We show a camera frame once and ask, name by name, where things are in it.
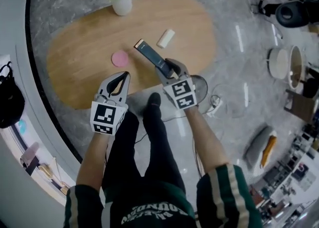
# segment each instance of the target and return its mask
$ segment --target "wooden chair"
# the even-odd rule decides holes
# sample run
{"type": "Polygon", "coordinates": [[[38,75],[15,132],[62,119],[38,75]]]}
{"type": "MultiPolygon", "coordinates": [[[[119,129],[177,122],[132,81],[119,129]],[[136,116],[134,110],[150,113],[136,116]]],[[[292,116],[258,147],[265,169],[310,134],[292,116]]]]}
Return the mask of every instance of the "wooden chair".
{"type": "Polygon", "coordinates": [[[291,109],[284,107],[284,110],[307,123],[312,123],[318,107],[317,95],[314,98],[307,98],[288,89],[286,93],[293,97],[293,103],[291,109]]]}

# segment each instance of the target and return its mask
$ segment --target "shirt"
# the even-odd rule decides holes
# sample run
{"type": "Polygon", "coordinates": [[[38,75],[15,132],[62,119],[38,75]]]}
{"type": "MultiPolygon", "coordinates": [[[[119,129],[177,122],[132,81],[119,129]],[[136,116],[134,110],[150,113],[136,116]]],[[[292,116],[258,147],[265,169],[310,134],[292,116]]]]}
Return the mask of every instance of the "shirt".
{"type": "MultiPolygon", "coordinates": [[[[196,228],[194,211],[184,192],[169,183],[141,180],[99,193],[85,185],[71,187],[65,206],[65,228],[196,228]]],[[[202,228],[261,228],[240,167],[227,164],[205,174],[197,184],[197,213],[202,228]]]]}

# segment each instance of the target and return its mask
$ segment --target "table top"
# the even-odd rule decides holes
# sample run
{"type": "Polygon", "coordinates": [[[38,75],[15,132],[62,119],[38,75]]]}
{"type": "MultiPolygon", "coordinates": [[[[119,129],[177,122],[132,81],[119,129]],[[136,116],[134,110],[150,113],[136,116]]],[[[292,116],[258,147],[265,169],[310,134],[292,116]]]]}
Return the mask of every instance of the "table top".
{"type": "Polygon", "coordinates": [[[133,0],[127,16],[106,7],[66,26],[50,45],[47,70],[62,102],[89,109],[102,81],[120,71],[131,74],[129,94],[160,84],[153,64],[133,48],[141,38],[163,58],[184,63],[190,74],[198,74],[214,60],[212,21],[195,0],[133,0]],[[175,36],[161,49],[156,44],[167,29],[175,36]],[[123,68],[111,62],[120,49],[129,54],[123,68]]]}

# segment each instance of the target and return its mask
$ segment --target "pink object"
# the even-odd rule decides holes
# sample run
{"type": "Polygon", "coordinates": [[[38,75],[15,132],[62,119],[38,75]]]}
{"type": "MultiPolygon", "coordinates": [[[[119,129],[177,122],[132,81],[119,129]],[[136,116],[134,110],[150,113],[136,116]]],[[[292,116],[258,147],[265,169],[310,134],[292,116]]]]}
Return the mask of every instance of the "pink object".
{"type": "Polygon", "coordinates": [[[127,52],[119,50],[112,55],[112,63],[116,67],[125,67],[129,63],[129,56],[127,52]]]}

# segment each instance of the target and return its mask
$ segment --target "black bag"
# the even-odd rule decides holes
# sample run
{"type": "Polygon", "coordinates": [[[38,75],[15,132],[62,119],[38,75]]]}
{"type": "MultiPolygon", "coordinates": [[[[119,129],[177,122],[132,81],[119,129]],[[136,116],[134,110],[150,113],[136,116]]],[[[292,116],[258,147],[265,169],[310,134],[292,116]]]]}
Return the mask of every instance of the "black bag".
{"type": "Polygon", "coordinates": [[[0,128],[7,128],[18,122],[24,109],[24,98],[14,82],[11,62],[0,69],[0,73],[5,67],[9,68],[7,76],[0,76],[0,128]]]}

